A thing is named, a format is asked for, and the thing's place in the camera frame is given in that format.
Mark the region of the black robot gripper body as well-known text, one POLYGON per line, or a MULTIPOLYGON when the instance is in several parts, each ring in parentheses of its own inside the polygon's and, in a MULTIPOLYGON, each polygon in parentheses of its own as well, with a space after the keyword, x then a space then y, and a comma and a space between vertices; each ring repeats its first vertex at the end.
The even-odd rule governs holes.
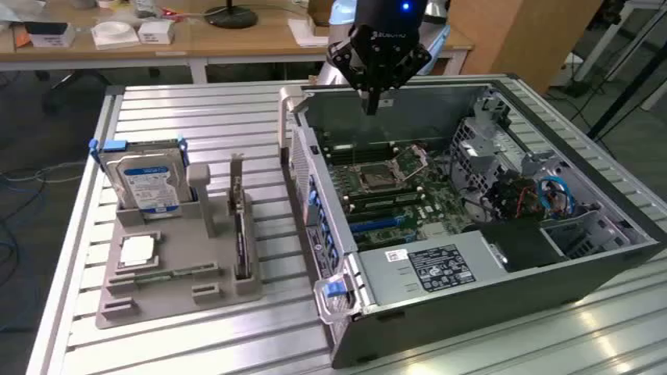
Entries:
POLYGON ((357 1, 349 31, 347 80, 356 87, 400 87, 425 65, 419 27, 424 1, 357 1))

